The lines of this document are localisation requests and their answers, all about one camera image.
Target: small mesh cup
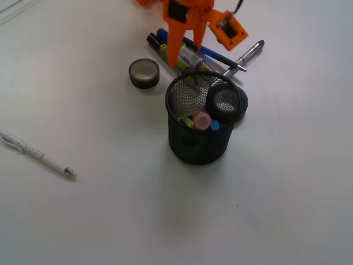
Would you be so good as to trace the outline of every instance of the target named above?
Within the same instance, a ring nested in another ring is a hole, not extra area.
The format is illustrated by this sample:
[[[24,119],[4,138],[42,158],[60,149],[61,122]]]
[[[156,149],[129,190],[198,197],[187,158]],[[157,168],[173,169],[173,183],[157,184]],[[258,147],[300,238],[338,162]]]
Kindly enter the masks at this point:
[[[211,163],[224,154],[234,123],[242,111],[237,86],[227,77],[209,71],[194,71],[178,76],[167,89],[165,105],[169,114],[170,148],[181,160],[194,165]],[[183,116],[212,109],[217,110],[221,120],[223,114],[228,116],[228,119],[223,119],[226,122],[217,131],[197,130],[187,127],[181,121]]]

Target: black mesh pencil holder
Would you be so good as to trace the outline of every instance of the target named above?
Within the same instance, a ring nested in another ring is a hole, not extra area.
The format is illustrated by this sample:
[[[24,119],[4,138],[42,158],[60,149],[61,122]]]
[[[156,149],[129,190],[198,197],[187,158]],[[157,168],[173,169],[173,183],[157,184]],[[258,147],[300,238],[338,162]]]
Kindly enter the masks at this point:
[[[227,77],[209,71],[187,72],[168,87],[165,104],[169,114],[169,145],[181,160],[205,165],[220,158],[227,149],[234,123],[242,112],[238,87]],[[183,117],[207,112],[212,120],[222,120],[218,130],[198,130]]]

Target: tape roll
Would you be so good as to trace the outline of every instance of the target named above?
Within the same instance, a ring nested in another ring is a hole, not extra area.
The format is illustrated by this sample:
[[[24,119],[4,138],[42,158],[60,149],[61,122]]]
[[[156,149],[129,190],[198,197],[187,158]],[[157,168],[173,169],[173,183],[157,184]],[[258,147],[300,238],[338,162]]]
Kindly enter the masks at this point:
[[[135,87],[151,88],[159,82],[159,66],[151,59],[138,59],[130,65],[129,75]]]

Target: white pen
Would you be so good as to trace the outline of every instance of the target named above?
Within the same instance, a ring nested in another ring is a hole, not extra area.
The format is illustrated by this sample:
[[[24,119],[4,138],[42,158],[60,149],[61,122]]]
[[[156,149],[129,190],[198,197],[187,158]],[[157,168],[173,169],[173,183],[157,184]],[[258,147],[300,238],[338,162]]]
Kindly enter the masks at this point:
[[[4,143],[6,145],[16,148],[21,152],[27,153],[28,155],[33,156],[35,159],[39,160],[51,169],[63,173],[67,178],[73,181],[76,180],[77,174],[71,168],[63,166],[47,154],[43,153],[42,151],[39,151],[38,149],[30,146],[22,140],[19,140],[17,137],[8,132],[0,131],[0,136],[4,140]]]

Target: tabletop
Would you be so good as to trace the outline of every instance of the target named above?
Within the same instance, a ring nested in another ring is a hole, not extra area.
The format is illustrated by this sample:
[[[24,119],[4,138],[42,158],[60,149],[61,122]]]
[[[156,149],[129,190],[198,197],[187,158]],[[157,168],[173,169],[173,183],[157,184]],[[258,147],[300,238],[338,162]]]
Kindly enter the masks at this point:
[[[233,60],[265,40],[233,79],[247,114],[207,166],[168,145],[176,74],[146,42],[167,29],[160,4],[41,0],[3,23],[0,129],[78,182],[0,145],[2,264],[351,264],[352,8],[245,1],[249,37],[231,52],[206,30],[203,44]],[[160,65],[155,88],[131,84],[140,58]]]

